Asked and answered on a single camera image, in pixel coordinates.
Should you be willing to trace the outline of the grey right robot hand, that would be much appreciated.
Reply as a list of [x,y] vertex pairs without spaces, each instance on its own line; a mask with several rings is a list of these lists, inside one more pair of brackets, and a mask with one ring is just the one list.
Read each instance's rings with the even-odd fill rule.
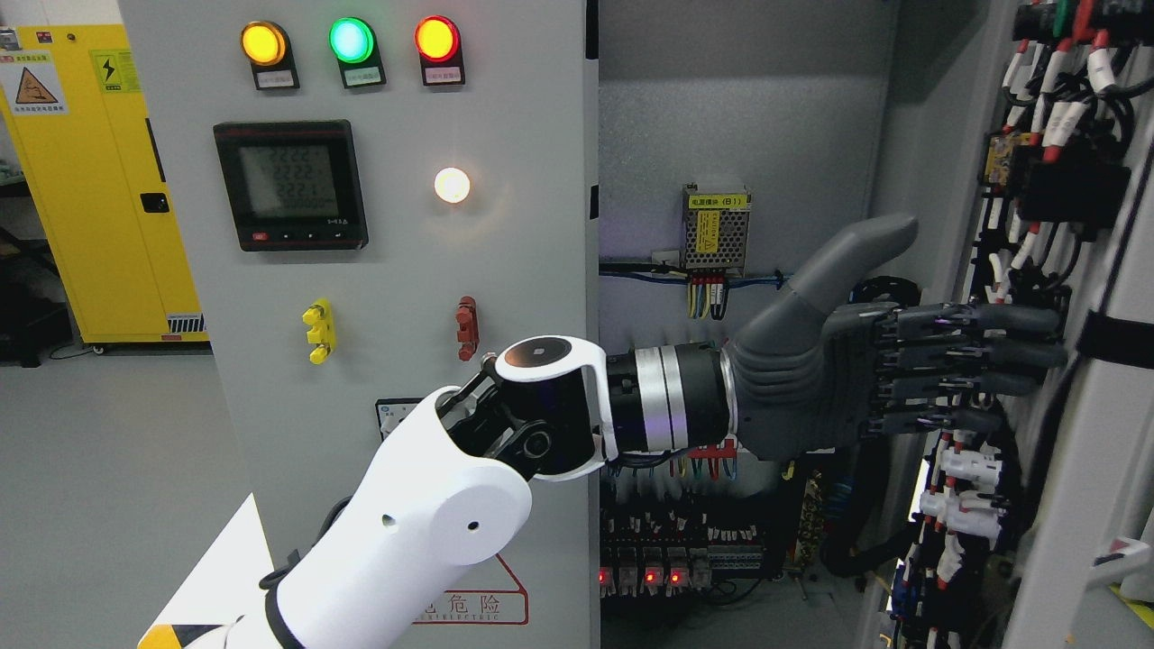
[[849,303],[865,273],[915,243],[911,214],[824,243],[724,346],[735,437],[764,461],[974,420],[956,398],[1027,396],[1067,364],[1051,309],[1017,304]]

